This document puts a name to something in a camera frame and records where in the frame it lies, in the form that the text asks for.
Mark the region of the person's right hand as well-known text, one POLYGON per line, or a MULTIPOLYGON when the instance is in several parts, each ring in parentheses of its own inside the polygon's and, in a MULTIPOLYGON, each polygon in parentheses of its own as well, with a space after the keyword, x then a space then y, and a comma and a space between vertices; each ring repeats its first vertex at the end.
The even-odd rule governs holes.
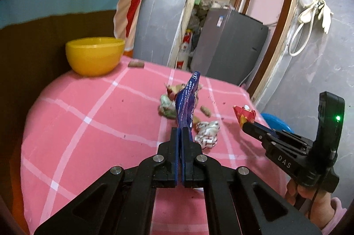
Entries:
POLYGON ((312 203, 311 209, 308 210, 310 221, 320 229, 323 229, 334 217, 335 210, 331 205, 331 194, 321 189, 318 192, 316 191, 316 188, 303 187, 291 179, 287 183, 287 191, 284 198, 291 205, 295 204, 297 195, 309 199, 312 203))

